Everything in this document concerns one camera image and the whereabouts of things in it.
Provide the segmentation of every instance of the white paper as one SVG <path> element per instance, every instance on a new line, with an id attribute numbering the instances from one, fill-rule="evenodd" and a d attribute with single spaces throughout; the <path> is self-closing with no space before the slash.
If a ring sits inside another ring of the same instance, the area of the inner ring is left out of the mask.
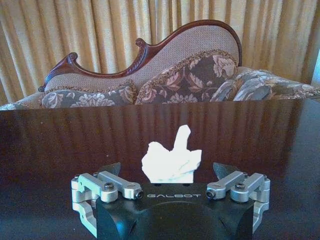
<path id="1" fill-rule="evenodd" d="M 194 171 L 201 162 L 202 150 L 187 149 L 191 131 L 188 125 L 179 127 L 171 151 L 159 142 L 149 143 L 142 158 L 142 170 L 151 183 L 193 183 Z"/>

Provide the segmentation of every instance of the glossy table surface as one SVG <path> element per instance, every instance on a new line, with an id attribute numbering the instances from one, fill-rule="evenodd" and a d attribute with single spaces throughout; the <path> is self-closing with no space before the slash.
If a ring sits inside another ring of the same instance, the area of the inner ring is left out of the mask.
<path id="1" fill-rule="evenodd" d="M 320 104 L 296 99 L 0 112 L 1 239 L 93 239 L 72 177 L 121 162 L 121 177 L 148 182 L 148 144 L 172 149 L 184 124 L 188 149 L 202 149 L 195 182 L 217 180 L 213 162 L 270 178 L 254 239 L 320 238 Z"/>

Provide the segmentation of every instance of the gold curtain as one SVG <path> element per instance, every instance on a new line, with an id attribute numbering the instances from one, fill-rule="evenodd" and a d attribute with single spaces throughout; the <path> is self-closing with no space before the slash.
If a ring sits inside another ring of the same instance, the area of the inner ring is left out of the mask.
<path id="1" fill-rule="evenodd" d="M 320 0 L 0 0 L 0 104 L 33 94 L 65 55 L 115 73 L 137 38 L 156 44 L 181 25 L 224 21 L 243 66 L 310 83 L 320 47 Z"/>

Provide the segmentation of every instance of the wooden sofa trim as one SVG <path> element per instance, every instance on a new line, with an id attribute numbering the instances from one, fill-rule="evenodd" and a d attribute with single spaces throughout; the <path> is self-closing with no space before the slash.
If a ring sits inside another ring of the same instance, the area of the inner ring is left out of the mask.
<path id="1" fill-rule="evenodd" d="M 69 53 L 67 56 L 65 56 L 46 76 L 44 80 L 44 85 L 40 86 L 38 88 L 39 92 L 44 92 L 46 85 L 48 82 L 55 76 L 61 75 L 61 74 L 69 74 L 69 73 L 76 73 L 76 74 L 82 74 L 89 77 L 95 77 L 95 78 L 104 78 L 104 79 L 113 79 L 113 78 L 121 78 L 121 77 L 127 77 L 139 69 L 141 69 L 144 65 L 146 65 L 161 49 L 163 49 L 172 39 L 174 39 L 176 36 L 181 34 L 182 32 L 198 27 L 198 26 L 218 26 L 226 29 L 233 38 L 235 39 L 238 47 L 238 66 L 240 67 L 242 65 L 242 46 L 240 39 L 236 32 L 232 29 L 231 26 L 228 24 L 219 21 L 219 20 L 198 20 L 193 21 L 188 24 L 185 24 L 181 27 L 179 27 L 177 30 L 175 30 L 173 33 L 171 33 L 167 38 L 159 42 L 158 44 L 148 44 L 146 43 L 142 38 L 138 38 L 135 41 L 135 44 L 139 47 L 138 55 L 133 61 L 133 63 L 125 70 L 117 73 L 98 73 L 98 72 L 92 72 L 89 70 L 84 69 L 77 63 L 78 54 L 75 52 Z"/>

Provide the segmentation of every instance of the black screw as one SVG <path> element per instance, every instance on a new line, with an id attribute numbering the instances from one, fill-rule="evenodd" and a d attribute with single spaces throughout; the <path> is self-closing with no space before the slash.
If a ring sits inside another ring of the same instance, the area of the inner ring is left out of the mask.
<path id="1" fill-rule="evenodd" d="M 144 192 L 143 191 L 140 191 L 136 194 L 136 198 L 137 199 L 142 199 L 142 197 L 144 196 Z"/>
<path id="2" fill-rule="evenodd" d="M 208 199 L 213 199 L 215 195 L 216 195 L 216 193 L 212 190 L 208 190 L 206 192 L 206 196 L 208 197 Z"/>
<path id="3" fill-rule="evenodd" d="M 104 190 L 112 190 L 114 188 L 115 188 L 115 186 L 112 182 L 107 182 L 104 184 Z"/>
<path id="4" fill-rule="evenodd" d="M 244 189 L 246 186 L 242 182 L 238 182 L 234 186 L 236 189 Z"/>

